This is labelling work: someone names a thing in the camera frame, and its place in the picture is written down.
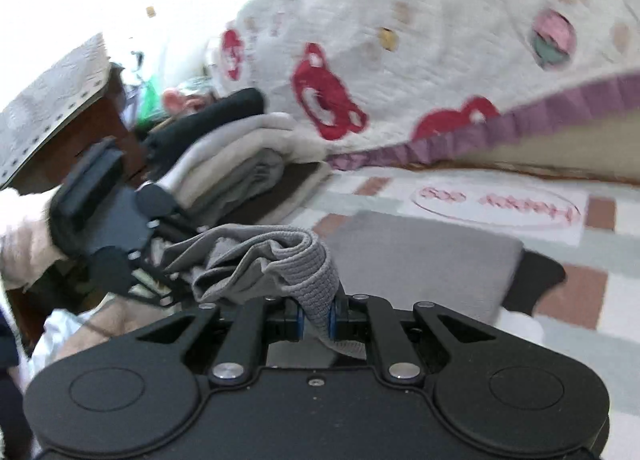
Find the left hand of person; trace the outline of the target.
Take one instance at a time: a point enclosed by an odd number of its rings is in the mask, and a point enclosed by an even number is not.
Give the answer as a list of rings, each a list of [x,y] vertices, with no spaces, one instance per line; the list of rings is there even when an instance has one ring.
[[[31,285],[61,257],[45,221],[22,221],[15,227],[1,224],[1,284],[4,290]],[[159,308],[107,294],[89,317],[80,318],[77,330],[62,337],[62,343],[49,353],[49,361],[44,365],[138,330],[165,316]]]

